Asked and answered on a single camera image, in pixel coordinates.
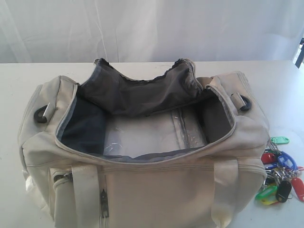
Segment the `beige duffel bag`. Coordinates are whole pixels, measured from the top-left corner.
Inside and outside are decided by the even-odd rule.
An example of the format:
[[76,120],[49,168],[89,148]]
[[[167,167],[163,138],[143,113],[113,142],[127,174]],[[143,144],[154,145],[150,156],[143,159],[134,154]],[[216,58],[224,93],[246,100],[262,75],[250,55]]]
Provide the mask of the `beige duffel bag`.
[[18,143],[27,194],[57,228],[225,228],[266,179],[266,116],[236,71],[179,59],[134,80],[105,59],[39,85]]

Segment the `silver key ring cluster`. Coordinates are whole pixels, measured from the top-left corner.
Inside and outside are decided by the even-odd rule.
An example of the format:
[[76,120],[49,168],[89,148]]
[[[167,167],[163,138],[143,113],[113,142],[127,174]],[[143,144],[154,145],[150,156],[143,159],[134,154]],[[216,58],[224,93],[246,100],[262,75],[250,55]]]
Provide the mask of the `silver key ring cluster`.
[[[278,158],[280,152],[282,151],[278,148],[278,146],[279,145],[270,142],[269,146],[264,150],[263,153],[267,153],[267,152],[274,153]],[[263,165],[266,171],[266,179],[261,187],[262,190],[264,190],[265,188],[271,185],[278,186],[280,182],[283,180],[290,181],[294,175],[297,175],[297,171],[298,171],[298,169],[296,171],[291,171],[287,168],[280,167],[278,165],[278,161],[275,163],[263,164]]]

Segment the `red key tag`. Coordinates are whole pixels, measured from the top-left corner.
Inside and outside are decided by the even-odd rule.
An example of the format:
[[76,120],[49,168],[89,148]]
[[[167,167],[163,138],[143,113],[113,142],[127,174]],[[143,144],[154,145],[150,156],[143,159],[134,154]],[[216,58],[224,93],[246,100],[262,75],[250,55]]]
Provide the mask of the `red key tag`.
[[291,179],[291,184],[292,184],[292,187],[294,188],[294,191],[295,191],[298,199],[301,202],[303,202],[304,201],[304,183],[303,183],[303,181],[300,178],[295,177],[295,178]]
[[263,164],[270,164],[277,162],[277,156],[274,153],[263,153],[261,156],[261,161]]

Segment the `green key tag top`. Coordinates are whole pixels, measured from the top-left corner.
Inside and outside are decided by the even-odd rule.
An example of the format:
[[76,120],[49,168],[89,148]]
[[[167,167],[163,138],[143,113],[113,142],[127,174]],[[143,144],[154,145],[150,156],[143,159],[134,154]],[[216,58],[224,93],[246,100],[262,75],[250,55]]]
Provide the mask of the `green key tag top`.
[[271,137],[271,143],[274,143],[276,145],[282,145],[282,144],[288,144],[290,140],[285,136],[275,136]]

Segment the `green key tag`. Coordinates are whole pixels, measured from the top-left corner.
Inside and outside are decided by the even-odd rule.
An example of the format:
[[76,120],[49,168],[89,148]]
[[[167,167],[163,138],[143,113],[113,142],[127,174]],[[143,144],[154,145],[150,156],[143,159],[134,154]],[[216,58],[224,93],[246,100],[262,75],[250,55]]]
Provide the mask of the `green key tag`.
[[285,136],[275,136],[271,137],[271,143],[274,143],[276,145],[282,145],[282,144],[288,144],[290,140]]
[[268,186],[255,196],[256,200],[262,200],[277,191],[277,186]]

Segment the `blue key tag top left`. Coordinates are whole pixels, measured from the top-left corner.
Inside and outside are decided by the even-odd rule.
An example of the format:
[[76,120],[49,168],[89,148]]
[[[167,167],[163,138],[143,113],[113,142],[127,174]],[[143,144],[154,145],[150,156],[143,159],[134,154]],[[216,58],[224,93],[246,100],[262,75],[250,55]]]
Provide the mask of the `blue key tag top left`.
[[291,171],[296,171],[298,169],[295,160],[288,153],[284,151],[280,152],[277,161],[280,167],[287,168]]

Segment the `green key tag lower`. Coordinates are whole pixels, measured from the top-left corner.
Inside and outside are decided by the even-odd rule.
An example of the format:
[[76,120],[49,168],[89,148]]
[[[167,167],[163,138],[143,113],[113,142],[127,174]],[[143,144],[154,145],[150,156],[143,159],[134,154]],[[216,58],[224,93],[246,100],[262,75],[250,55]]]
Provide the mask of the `green key tag lower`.
[[256,200],[262,200],[277,191],[277,186],[268,186],[255,196]]

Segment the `yellow key tag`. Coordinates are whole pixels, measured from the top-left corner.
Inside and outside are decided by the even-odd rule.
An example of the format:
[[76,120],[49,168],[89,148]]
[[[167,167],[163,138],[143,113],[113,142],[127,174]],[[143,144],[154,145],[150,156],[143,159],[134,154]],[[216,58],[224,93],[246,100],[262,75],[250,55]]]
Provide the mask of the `yellow key tag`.
[[259,199],[256,200],[257,203],[264,205],[264,206],[270,206],[270,205],[275,205],[278,204],[279,201],[277,201],[276,199]]

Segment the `white backdrop curtain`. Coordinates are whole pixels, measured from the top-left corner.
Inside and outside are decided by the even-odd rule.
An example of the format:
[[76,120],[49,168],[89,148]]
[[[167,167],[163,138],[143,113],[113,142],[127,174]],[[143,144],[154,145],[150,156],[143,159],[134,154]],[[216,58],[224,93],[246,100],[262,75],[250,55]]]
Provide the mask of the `white backdrop curtain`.
[[301,0],[3,0],[2,63],[291,60]]

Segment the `black key tag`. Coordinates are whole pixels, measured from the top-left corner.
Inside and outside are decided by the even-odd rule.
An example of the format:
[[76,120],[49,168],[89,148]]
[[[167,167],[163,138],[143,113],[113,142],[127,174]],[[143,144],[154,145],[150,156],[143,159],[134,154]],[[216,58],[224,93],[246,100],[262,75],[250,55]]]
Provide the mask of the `black key tag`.
[[277,187],[277,191],[275,194],[276,200],[280,203],[285,203],[289,198],[291,189],[292,189],[292,185],[289,181],[287,180],[281,181]]

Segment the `dark stand at right edge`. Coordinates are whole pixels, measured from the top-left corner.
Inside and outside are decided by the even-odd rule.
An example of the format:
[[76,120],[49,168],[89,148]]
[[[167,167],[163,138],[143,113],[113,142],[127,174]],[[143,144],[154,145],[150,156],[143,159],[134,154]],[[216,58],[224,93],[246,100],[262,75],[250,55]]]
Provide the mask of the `dark stand at right edge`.
[[300,40],[293,62],[298,69],[304,63],[304,38]]

